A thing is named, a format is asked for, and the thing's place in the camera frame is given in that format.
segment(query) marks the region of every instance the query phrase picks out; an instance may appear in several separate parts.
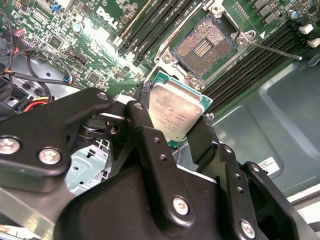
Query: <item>blue component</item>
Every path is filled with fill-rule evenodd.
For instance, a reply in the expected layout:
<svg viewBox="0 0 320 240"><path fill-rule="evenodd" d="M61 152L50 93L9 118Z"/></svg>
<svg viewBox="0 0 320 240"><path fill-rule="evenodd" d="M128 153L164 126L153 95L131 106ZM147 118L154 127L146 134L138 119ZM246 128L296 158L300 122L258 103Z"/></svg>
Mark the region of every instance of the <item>blue component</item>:
<svg viewBox="0 0 320 240"><path fill-rule="evenodd" d="M52 10L53 12L55 12L55 11L58 11L60 8L61 8L61 5L60 5L60 4L55 4L55 5L52 6L51 10Z"/></svg>

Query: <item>chip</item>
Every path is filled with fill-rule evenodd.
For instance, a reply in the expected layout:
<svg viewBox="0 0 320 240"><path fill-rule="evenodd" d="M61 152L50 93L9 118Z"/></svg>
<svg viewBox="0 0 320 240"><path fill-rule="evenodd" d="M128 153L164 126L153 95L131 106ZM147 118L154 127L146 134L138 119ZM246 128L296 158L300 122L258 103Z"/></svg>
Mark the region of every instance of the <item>chip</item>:
<svg viewBox="0 0 320 240"><path fill-rule="evenodd" d="M172 54L195 77L201 78L213 65L237 47L220 19L207 14L172 50Z"/></svg>
<svg viewBox="0 0 320 240"><path fill-rule="evenodd" d="M83 6L82 6L82 11L85 12L85 11L87 11L88 8L89 8L89 7L88 7L87 5L83 5Z"/></svg>
<svg viewBox="0 0 320 240"><path fill-rule="evenodd" d="M88 15L88 16L90 16L91 14L92 14L92 9L91 8L88 8L86 11L85 11L85 13Z"/></svg>
<svg viewBox="0 0 320 240"><path fill-rule="evenodd" d="M123 16L120 21L123 23L123 24L127 24L129 22L130 18L128 18L127 16Z"/></svg>
<svg viewBox="0 0 320 240"><path fill-rule="evenodd" d="M89 79L88 79L91 83L93 84L96 84L99 80L100 80L100 77L97 76L95 73L91 73L91 75L89 76Z"/></svg>
<svg viewBox="0 0 320 240"><path fill-rule="evenodd" d="M261 17L266 16L267 14L269 14L271 12L271 7L269 5L266 5L265 7L263 7L260 11L259 14L261 15Z"/></svg>
<svg viewBox="0 0 320 240"><path fill-rule="evenodd" d="M126 74L127 73L125 71L121 71L121 72L119 72L119 77L124 78L126 76Z"/></svg>
<svg viewBox="0 0 320 240"><path fill-rule="evenodd" d="M55 49L58 49L60 45L62 44L62 41L57 38L56 36L53 36L49 42L49 44L54 47Z"/></svg>

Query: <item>mounting hole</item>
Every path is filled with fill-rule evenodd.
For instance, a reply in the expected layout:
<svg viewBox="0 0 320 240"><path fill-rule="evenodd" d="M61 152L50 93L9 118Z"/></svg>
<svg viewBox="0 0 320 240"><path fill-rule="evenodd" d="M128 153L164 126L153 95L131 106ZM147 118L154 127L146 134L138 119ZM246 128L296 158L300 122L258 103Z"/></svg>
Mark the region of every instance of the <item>mounting hole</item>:
<svg viewBox="0 0 320 240"><path fill-rule="evenodd" d="M139 109L139 110L144 109L144 107L143 107L140 103L138 103L138 102L136 102L136 103L134 104L134 106L135 106L137 109Z"/></svg>
<svg viewBox="0 0 320 240"><path fill-rule="evenodd" d="M104 92L99 92L97 96L102 100L108 100L108 96Z"/></svg>
<svg viewBox="0 0 320 240"><path fill-rule="evenodd" d="M241 194L244 193L244 190L241 187L238 186L236 189L238 190L239 193L241 193Z"/></svg>
<svg viewBox="0 0 320 240"><path fill-rule="evenodd" d="M167 161L167 157L166 157L166 155L164 155L164 154L161 154L160 155L160 159L162 160L162 161Z"/></svg>
<svg viewBox="0 0 320 240"><path fill-rule="evenodd" d="M155 138L153 139L153 141L154 141L156 144L161 143L160 139L159 139L159 138L157 138L157 137L155 137Z"/></svg>
<svg viewBox="0 0 320 240"><path fill-rule="evenodd" d="M224 146L224 148L228 153L232 153L232 149L229 146Z"/></svg>
<svg viewBox="0 0 320 240"><path fill-rule="evenodd" d="M37 88L37 89L34 90L34 94L37 95L37 96L41 96L41 95L43 95L44 93L43 93L43 91L42 91L40 88Z"/></svg>
<svg viewBox="0 0 320 240"><path fill-rule="evenodd" d="M24 84L22 84L22 88L25 89L25 90L30 90L31 86L30 86L29 83L24 83Z"/></svg>
<svg viewBox="0 0 320 240"><path fill-rule="evenodd" d="M117 125L114 125L114 126L111 127L110 133L111 133L112 135L115 135L115 134L117 134L118 132L119 132L119 127L118 127Z"/></svg>

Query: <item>label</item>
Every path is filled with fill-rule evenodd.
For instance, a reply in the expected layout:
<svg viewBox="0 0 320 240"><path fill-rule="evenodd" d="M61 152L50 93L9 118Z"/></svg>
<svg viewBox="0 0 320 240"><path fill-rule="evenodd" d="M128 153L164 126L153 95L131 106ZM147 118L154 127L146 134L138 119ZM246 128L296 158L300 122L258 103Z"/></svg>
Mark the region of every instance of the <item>label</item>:
<svg viewBox="0 0 320 240"><path fill-rule="evenodd" d="M114 22L114 18L110 16L109 13L107 13L101 6L99 6L99 8L96 10L96 13L103 17L103 19L109 23L110 26L112 26L115 30L118 29L117 25L118 25L118 21Z"/></svg>
<svg viewBox="0 0 320 240"><path fill-rule="evenodd" d="M272 156L260 162L258 165L260 168L267 171L268 176L280 170L280 167Z"/></svg>

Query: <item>capacitor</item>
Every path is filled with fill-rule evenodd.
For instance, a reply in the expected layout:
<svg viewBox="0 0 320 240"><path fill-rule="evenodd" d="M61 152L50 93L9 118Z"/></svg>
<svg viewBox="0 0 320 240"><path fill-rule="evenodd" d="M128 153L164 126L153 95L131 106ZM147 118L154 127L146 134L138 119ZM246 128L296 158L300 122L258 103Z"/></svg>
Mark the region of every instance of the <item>capacitor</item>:
<svg viewBox="0 0 320 240"><path fill-rule="evenodd" d="M294 10L289 10L288 11L288 17L292 20L295 20L298 18L299 13L297 11Z"/></svg>
<svg viewBox="0 0 320 240"><path fill-rule="evenodd" d="M13 31L13 35L16 36L17 38L22 37L26 33L27 33L27 30L23 27Z"/></svg>
<svg viewBox="0 0 320 240"><path fill-rule="evenodd" d="M82 24L80 22L75 22L72 29L74 32L79 33L82 30Z"/></svg>

